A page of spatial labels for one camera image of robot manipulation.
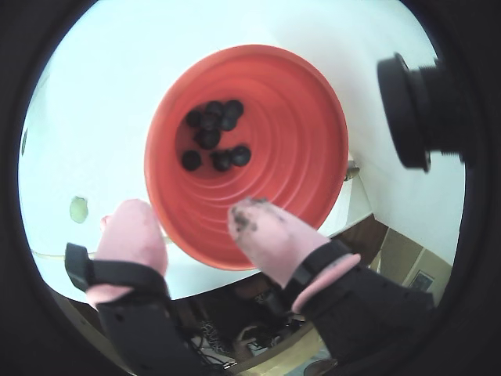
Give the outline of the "pink-tipped black gripper finger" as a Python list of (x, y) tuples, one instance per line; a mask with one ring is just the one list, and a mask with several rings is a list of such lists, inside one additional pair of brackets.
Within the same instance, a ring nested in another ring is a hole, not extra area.
[(135, 375), (202, 375), (204, 363), (179, 329), (164, 275), (168, 253), (149, 204), (121, 203), (106, 217), (94, 257), (69, 243), (65, 269), (86, 294), (106, 336)]

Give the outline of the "stained pink-tipped gripper finger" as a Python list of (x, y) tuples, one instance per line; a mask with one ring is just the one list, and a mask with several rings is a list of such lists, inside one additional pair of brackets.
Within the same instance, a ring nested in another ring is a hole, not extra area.
[(435, 310), (431, 294), (374, 272), (342, 241), (267, 200), (244, 199), (228, 217), (239, 249), (281, 287), (292, 312), (314, 325), (341, 363), (400, 342)]

